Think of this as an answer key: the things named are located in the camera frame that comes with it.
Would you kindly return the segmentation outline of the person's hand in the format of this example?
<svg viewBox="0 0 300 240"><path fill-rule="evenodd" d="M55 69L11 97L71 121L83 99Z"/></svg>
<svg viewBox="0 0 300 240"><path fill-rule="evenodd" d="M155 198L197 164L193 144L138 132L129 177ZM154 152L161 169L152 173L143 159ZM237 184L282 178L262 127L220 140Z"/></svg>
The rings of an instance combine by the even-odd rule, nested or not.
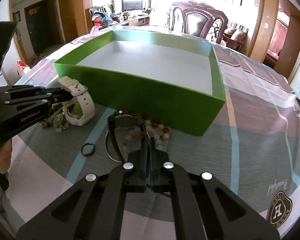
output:
<svg viewBox="0 0 300 240"><path fill-rule="evenodd" d="M12 139L0 146L0 173L5 174L11 165L12 158Z"/></svg>

